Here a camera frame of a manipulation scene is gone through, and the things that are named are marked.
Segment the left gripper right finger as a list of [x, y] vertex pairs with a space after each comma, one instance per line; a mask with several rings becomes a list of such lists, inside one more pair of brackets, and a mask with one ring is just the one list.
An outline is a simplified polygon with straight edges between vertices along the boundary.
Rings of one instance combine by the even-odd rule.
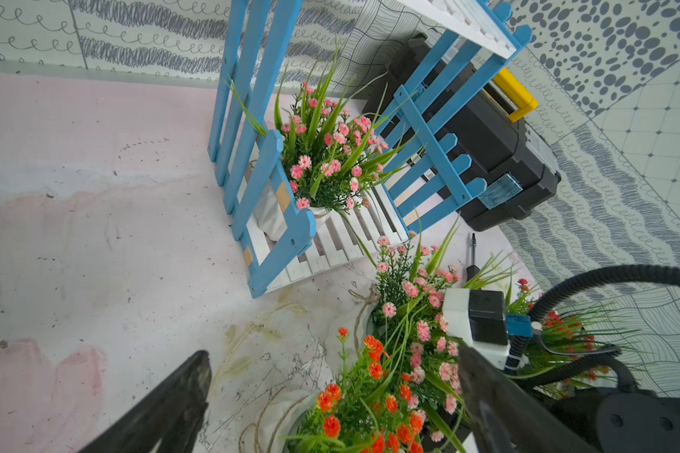
[[459, 345], [459, 379], [480, 452], [593, 452], [478, 351]]

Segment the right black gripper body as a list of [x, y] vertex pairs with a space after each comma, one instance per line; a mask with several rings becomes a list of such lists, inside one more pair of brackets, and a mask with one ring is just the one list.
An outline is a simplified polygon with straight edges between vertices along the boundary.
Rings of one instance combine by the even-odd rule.
[[680, 398], [589, 388], [547, 409], [600, 452], [680, 452]]

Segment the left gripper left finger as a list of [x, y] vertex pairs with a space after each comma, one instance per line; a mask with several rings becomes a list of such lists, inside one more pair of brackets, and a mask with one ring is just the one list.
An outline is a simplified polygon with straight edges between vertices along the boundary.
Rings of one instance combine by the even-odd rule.
[[196, 351], [84, 452], [191, 452], [208, 409], [210, 355]]

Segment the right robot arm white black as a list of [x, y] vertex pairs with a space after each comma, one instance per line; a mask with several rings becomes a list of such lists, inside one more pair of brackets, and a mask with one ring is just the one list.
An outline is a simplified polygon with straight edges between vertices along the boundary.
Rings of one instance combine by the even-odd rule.
[[509, 304], [504, 371], [600, 452], [680, 452], [680, 268], [618, 265]]

